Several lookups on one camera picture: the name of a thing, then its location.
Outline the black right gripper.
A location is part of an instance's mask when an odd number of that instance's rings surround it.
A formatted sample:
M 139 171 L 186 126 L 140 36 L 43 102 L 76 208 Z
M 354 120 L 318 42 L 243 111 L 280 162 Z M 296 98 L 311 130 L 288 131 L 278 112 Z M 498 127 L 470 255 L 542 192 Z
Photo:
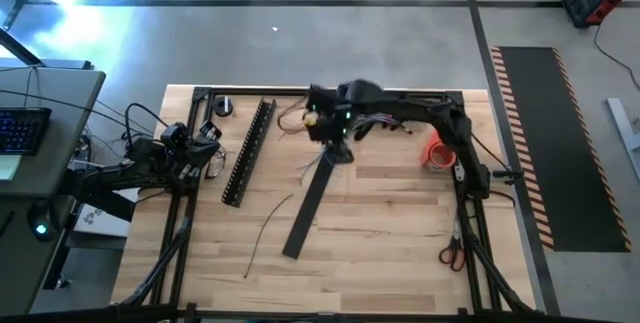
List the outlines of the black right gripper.
M 311 141 L 326 144 L 324 154 L 331 163 L 350 164 L 354 161 L 351 149 L 341 142 L 353 121 L 352 106 L 346 92 L 346 84 L 337 88 L 312 84 L 307 91 L 305 128 Z

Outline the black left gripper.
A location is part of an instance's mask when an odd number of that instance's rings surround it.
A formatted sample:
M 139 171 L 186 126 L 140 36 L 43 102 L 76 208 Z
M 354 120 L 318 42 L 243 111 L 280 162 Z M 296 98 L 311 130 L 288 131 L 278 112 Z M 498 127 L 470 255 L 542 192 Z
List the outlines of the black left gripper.
M 184 152 L 186 162 L 197 168 L 203 168 L 210 162 L 220 148 L 218 140 L 222 136 L 222 132 L 212 121 L 204 122 L 200 127 L 200 133 L 206 137 L 198 136 L 188 139 Z

